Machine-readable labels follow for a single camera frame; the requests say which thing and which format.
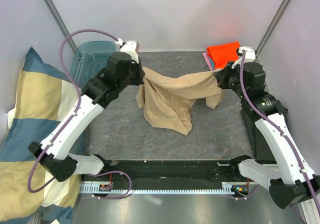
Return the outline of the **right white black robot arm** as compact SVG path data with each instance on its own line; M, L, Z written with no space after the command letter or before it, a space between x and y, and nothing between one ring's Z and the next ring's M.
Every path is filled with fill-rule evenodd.
M266 73L255 62L243 68L229 63L214 76L222 89L232 90L241 103L241 116L254 157L231 159L229 175L248 178L269 191L275 204L285 209L320 192L320 177L297 149L287 127L288 110L265 90Z

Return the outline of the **beige t shirt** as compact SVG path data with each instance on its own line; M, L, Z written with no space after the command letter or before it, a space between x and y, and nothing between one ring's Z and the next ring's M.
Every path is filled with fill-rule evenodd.
M144 84L139 86L136 101L152 127L172 129L186 136L193 128L190 109L195 102L204 98L207 107L215 109L223 99L216 71L172 78L147 67L142 70Z

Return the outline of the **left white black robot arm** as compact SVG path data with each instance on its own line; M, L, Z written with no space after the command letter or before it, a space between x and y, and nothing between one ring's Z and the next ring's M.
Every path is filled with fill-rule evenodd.
M110 169L98 155L84 156L70 152L75 141L119 94L129 85L143 83L144 72L136 51L115 52L106 66L81 91L76 102L61 123L40 143L32 142L28 149L40 164L59 182L72 175L89 174L106 180Z

